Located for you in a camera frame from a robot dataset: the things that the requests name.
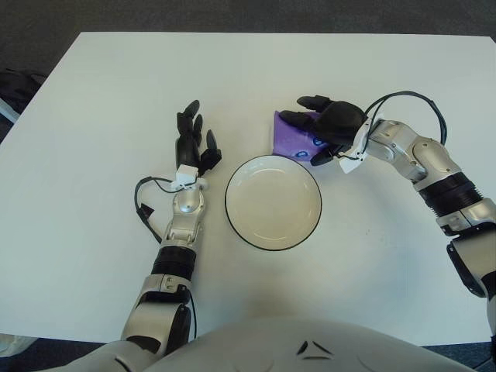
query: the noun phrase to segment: purple object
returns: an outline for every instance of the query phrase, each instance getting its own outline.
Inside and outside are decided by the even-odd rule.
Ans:
[[[317,112],[306,114],[313,119],[319,116]],[[282,155],[296,161],[310,161],[326,146],[327,143],[316,139],[312,134],[287,124],[279,117],[278,111],[274,113],[274,155]]]

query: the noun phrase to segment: gray carpet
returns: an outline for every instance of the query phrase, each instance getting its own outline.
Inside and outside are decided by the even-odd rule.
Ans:
[[[0,0],[0,15],[0,68],[45,73],[81,31],[423,33],[496,40],[496,0]],[[0,142],[8,129],[0,120]],[[0,358],[0,371],[60,366],[96,347],[39,339],[21,355]],[[470,367],[489,355],[488,343],[428,348]],[[488,364],[479,370],[496,369]]]

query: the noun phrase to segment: black cable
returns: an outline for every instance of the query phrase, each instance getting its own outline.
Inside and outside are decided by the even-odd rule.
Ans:
[[[341,159],[342,157],[345,157],[346,159],[350,159],[350,160],[359,160],[360,159],[359,157],[349,157],[347,155],[339,155],[338,153],[336,154],[336,157],[338,159]]]
[[[197,330],[198,330],[198,325],[197,325],[197,323],[196,323],[196,309],[195,309],[195,302],[193,301],[193,295],[191,294],[191,292],[190,292],[190,294],[189,294],[189,295],[190,295],[190,296],[189,296],[189,298],[190,298],[190,300],[191,300],[191,307],[193,308],[193,322],[195,323],[195,337],[194,337],[194,339],[196,339],[196,333],[197,333]]]
[[[152,177],[145,177],[141,180],[138,181],[134,188],[134,208],[136,208],[136,213],[138,214],[139,218],[141,219],[141,222],[148,228],[148,230],[152,233],[153,237],[158,243],[162,243],[162,238],[160,238],[160,235],[157,234],[157,232],[153,229],[153,227],[150,225],[148,222],[148,218],[145,215],[144,211],[141,209],[141,206],[138,205],[138,192],[140,191],[141,186],[144,184],[152,181]]]
[[[143,224],[148,228],[148,230],[153,234],[153,237],[155,238],[155,240],[158,242],[158,243],[162,243],[162,238],[160,237],[160,235],[153,229],[153,227],[151,226],[151,224],[148,222],[148,217],[147,215],[145,215],[144,211],[141,209],[141,206],[138,204],[138,192],[140,191],[140,188],[141,186],[143,186],[144,184],[147,184],[148,182],[150,181],[154,181],[157,186],[159,187],[160,190],[162,190],[163,192],[167,192],[168,194],[175,194],[179,191],[183,191],[184,188],[186,188],[187,186],[191,186],[193,184],[195,184],[194,182],[191,182],[190,184],[185,184],[183,188],[180,188],[179,190],[175,190],[175,191],[168,191],[166,190],[165,188],[163,188],[159,183],[158,181],[163,181],[163,182],[168,182],[169,184],[172,183],[171,180],[168,180],[166,178],[161,178],[161,177],[151,177],[151,176],[148,176],[148,177],[145,177],[141,180],[138,181],[138,183],[136,184],[136,187],[134,188],[134,207],[136,208],[136,213],[138,214],[139,218],[141,219],[141,221],[143,222]]]
[[[492,358],[492,356],[490,356],[490,357],[488,357],[486,360],[484,360],[484,361],[480,362],[477,366],[475,366],[475,367],[471,367],[471,368],[472,368],[473,370],[476,370],[477,368],[481,368],[481,367],[485,366],[487,363],[491,362],[491,359],[493,359],[493,358]]]
[[[370,128],[369,128],[369,130],[367,132],[367,138],[365,140],[365,145],[363,146],[362,153],[364,153],[365,150],[367,149],[367,146],[368,146],[368,143],[369,143],[369,137],[372,134],[372,132],[375,130],[375,128],[377,127],[377,125],[374,126],[374,122],[375,122],[375,118],[377,116],[377,113],[379,112],[379,109],[381,108],[381,106],[389,98],[391,98],[391,97],[397,97],[397,96],[400,96],[400,95],[407,95],[407,96],[412,96],[412,97],[420,98],[421,100],[427,102],[427,104],[434,111],[434,113],[436,114],[436,116],[437,116],[437,118],[439,120],[439,128],[440,128],[440,132],[441,132],[440,142],[441,142],[442,145],[444,145],[446,143],[446,138],[448,136],[448,129],[447,129],[447,126],[446,126],[446,120],[444,119],[443,114],[441,113],[441,111],[436,106],[436,103],[434,103],[434,101],[431,100],[430,98],[427,98],[424,95],[421,95],[420,93],[417,93],[416,91],[397,91],[395,93],[390,93],[389,95],[385,95],[383,97],[380,97],[374,103],[372,103],[372,105],[370,105],[367,108],[367,110],[365,110],[365,115],[367,115],[370,112],[370,110],[373,109],[374,106],[377,105],[377,107],[376,107],[376,109],[374,111],[374,114],[372,115]]]

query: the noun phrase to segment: table surface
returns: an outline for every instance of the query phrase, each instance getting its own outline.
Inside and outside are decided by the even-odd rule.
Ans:
[[[0,146],[0,332],[107,342],[120,336],[158,245],[133,208],[147,175],[173,177],[175,113],[199,99],[223,159],[207,173],[194,297],[199,334],[297,315],[358,323],[417,344],[487,341],[485,299],[462,285],[448,239],[412,186],[379,160],[310,171],[322,217],[302,244],[265,252],[230,227],[233,171],[271,152],[274,110],[300,95],[362,108],[392,91],[434,99],[446,146],[496,197],[496,53],[487,37],[82,33]],[[439,138],[424,102],[384,115]],[[162,231],[171,197],[143,200]]]

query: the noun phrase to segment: silver arm segment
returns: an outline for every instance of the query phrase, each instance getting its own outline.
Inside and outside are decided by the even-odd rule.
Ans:
[[[496,205],[482,198],[446,148],[419,136],[402,122],[384,120],[370,136],[367,153],[390,163],[409,179],[437,214],[448,236],[448,254],[462,282],[487,298],[487,316],[496,334]]]
[[[173,187],[173,218],[160,244],[151,275],[143,284],[122,331],[122,340],[163,357],[189,340],[191,275],[202,230],[205,200],[198,168],[181,165]]]

